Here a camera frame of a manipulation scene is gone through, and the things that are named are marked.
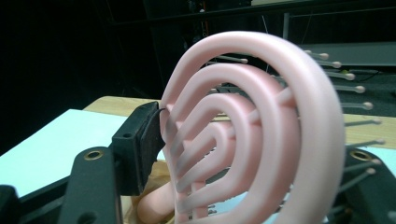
metal pin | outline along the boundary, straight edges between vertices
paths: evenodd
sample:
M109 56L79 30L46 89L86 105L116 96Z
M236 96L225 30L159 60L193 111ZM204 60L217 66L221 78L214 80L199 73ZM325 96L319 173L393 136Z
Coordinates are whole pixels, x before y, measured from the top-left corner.
M351 179L349 182L346 182L345 184L343 184L340 189L338 190L338 193L344 192L347 189L352 188L353 186L355 186L356 184L358 184L359 182L361 182L364 178L366 178L369 175L373 175L375 174L375 169L373 168L368 168L364 173L362 173L361 175L356 176L355 178Z
M304 50L309 56L314 59L328 60L329 54L327 53L313 53L311 50Z
M362 108L362 109L365 109L365 110L371 110L371 109L373 109L373 104L370 103L370 102L365 102L363 104L341 103L341 107Z
M376 139L374 141L369 141L369 142L350 144L350 145L346 146L346 149L352 149L352 148L356 148L356 147L367 147L370 145L377 145L377 144L384 145L385 140L384 139Z
M377 165L380 165L381 163L382 162L379 159L373 159L371 161L362 162L360 164L348 166L344 169L344 173L359 170L359 169L369 168L372 166L377 166Z
M238 62L238 63L248 63L248 59L238 59L238 58L223 56L223 55L217 56L216 58L233 61L233 62Z
M355 79L355 75L353 75L352 73L334 73L334 72L326 72L327 76L329 77L340 77L346 80L353 80Z
M367 119L367 120L347 122L347 123L345 123L345 126L351 127L351 126L366 125L366 124L377 124L378 125L381 123L382 123L381 119Z
M366 89L363 86L356 86L356 87L349 87L349 86L336 86L334 85L334 88L337 91L354 91L357 93L364 93Z
M324 66L331 66L333 68L339 68L341 67L340 62L327 62L327 61L317 61L319 65L324 65Z

brass insert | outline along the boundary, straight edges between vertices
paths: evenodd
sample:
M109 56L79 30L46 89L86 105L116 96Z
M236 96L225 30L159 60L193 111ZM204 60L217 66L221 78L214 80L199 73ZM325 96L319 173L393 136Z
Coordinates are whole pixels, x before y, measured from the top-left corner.
M368 153L358 150L351 151L350 156L360 161L371 161L373 159Z
M101 158L104 155L103 150L94 150L90 151L84 156L84 160L86 161L94 161Z

screw hole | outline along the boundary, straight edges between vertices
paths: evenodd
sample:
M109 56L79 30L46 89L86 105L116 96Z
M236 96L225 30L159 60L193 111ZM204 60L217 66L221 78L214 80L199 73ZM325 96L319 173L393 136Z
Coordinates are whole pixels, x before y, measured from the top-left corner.
M87 212L78 218L78 224L92 224L95 220L96 214L93 212Z
M122 137L124 137L124 138L130 138L130 137L132 137L132 134L131 134L131 133L125 133Z

wooden table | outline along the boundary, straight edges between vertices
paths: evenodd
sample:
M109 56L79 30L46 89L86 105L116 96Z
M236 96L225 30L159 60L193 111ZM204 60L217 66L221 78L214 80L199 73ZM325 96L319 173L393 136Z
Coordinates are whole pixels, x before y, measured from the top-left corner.
M138 106L152 102L150 99L126 98L115 96L104 96L97 99L84 110L111 115L129 116ZM362 125L346 128L346 142L348 144L367 142L375 139L385 139L385 145L372 145L372 147L383 147L396 149L396 118L373 117L363 115L344 115L345 122L364 119L380 118L381 125Z

white ball tip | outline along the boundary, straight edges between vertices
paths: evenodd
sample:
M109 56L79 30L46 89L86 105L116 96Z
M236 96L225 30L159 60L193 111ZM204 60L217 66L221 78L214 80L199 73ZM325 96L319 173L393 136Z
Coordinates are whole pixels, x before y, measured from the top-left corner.
M373 104L370 102L363 103L363 105L364 105L364 109L366 110L371 110L374 107Z

